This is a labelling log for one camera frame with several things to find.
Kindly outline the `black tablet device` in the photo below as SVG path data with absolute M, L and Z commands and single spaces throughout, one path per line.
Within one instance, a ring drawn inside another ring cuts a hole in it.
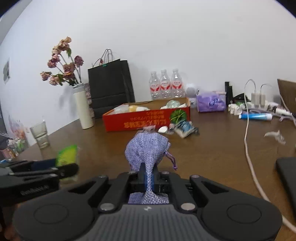
M 296 195 L 296 165 L 295 157 L 283 157 L 278 158 L 275 163 L 277 173 L 279 174 L 280 180 L 284 186 L 284 189 L 288 195 L 293 216 L 295 218 L 295 195 Z

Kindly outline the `water bottle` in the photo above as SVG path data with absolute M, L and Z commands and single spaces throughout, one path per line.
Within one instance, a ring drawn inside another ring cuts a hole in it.
M 171 81 L 167 74 L 167 70 L 161 71 L 160 77 L 161 93 L 163 99 L 171 99 Z
M 178 69 L 173 69 L 173 75 L 171 77 L 171 89 L 174 98 L 185 97 L 184 84 Z
M 149 79 L 149 88 L 152 100 L 161 98 L 161 85 L 157 73 L 155 71 L 151 72 L 151 77 Z

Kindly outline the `cream thermos bottle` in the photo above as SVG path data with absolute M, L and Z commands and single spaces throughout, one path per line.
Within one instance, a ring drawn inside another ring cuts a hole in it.
M 89 110 L 89 104 L 86 97 L 85 86 L 79 83 L 73 87 L 74 99 L 82 129 L 93 127 L 93 120 Z

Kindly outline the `white power adapter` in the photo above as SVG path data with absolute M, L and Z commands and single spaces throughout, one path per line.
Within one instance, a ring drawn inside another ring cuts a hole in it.
M 265 94 L 255 93 L 255 92 L 251 94 L 251 103 L 254 104 L 254 106 L 264 107 L 265 101 L 266 101 Z

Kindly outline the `green tissue packet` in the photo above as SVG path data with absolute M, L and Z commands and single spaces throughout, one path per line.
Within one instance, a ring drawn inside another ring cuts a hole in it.
M 79 164 L 77 145 L 70 145 L 70 146 L 65 147 L 64 149 L 62 149 L 59 152 L 59 154 L 56 158 L 56 166 L 57 167 L 72 164 L 72 163 Z M 77 176 L 77 174 L 75 174 L 72 177 L 62 179 L 61 183 L 63 185 L 66 185 L 66 184 L 74 183 L 77 180 L 78 180 L 78 176 Z

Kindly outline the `dried pink flower bouquet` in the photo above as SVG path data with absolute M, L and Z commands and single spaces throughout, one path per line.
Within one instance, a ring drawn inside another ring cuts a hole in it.
M 65 37 L 52 48 L 47 66 L 49 69 L 56 69 L 57 73 L 42 71 L 40 76 L 43 81 L 48 81 L 53 86 L 62 86 L 64 83 L 75 86 L 82 83 L 81 67 L 84 60 L 79 55 L 72 57 L 71 42 L 70 37 Z

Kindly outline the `crumpled white paper scrap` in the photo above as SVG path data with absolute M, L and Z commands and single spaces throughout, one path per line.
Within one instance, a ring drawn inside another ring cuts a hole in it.
M 277 132 L 267 132 L 264 135 L 265 137 L 271 137 L 274 138 L 278 143 L 280 143 L 281 145 L 285 145 L 286 141 L 285 138 L 283 137 L 283 135 L 280 133 L 280 130 L 278 130 Z

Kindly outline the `purple tissue pack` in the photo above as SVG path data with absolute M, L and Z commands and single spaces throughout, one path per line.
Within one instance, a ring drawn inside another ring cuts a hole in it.
M 196 95 L 196 105 L 199 113 L 224 111 L 226 109 L 226 92 L 200 92 Z

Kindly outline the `pale green ball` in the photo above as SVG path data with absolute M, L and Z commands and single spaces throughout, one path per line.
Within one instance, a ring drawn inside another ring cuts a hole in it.
M 165 106 L 162 106 L 160 109 L 173 109 L 173 108 L 186 108 L 187 104 L 181 104 L 179 101 L 177 100 L 170 100 L 166 103 Z

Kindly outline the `left water bottle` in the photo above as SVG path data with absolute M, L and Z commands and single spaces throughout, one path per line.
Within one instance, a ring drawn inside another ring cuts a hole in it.
M 151 72 L 151 77 L 149 79 L 149 88 L 152 100 L 161 98 L 161 85 L 157 73 L 155 71 Z

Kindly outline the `purple knitted pouch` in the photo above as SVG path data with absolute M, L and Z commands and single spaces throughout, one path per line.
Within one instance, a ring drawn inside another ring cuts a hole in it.
M 169 198 L 166 194 L 156 194 L 153 191 L 154 181 L 152 177 L 153 168 L 158 166 L 163 157 L 167 157 L 177 170 L 175 157 L 169 153 L 171 143 L 168 138 L 153 132 L 138 132 L 127 144 L 125 157 L 133 171 L 139 171 L 141 164 L 145 164 L 144 187 L 145 192 L 130 194 L 129 204 L 168 204 Z

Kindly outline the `middle water bottle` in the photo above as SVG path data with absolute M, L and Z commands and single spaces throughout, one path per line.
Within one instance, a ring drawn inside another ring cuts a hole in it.
M 167 70 L 161 71 L 160 77 L 161 93 L 163 99 L 171 99 L 171 81 L 167 74 Z

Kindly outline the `crumpled blue white wrapper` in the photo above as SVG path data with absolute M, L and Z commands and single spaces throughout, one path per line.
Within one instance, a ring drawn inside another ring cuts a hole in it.
M 191 121 L 182 120 L 174 127 L 174 132 L 181 138 L 186 138 L 191 134 L 199 135 L 199 128 L 195 127 Z

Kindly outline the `white and tan plush toy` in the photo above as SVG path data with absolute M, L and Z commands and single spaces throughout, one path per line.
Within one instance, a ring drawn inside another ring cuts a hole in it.
M 115 114 L 148 111 L 149 108 L 138 105 L 123 104 L 113 109 Z

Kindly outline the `clear glass cup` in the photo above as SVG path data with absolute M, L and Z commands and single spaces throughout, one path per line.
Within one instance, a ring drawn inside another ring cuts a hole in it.
M 30 131 L 40 149 L 46 148 L 50 145 L 45 121 L 30 127 Z

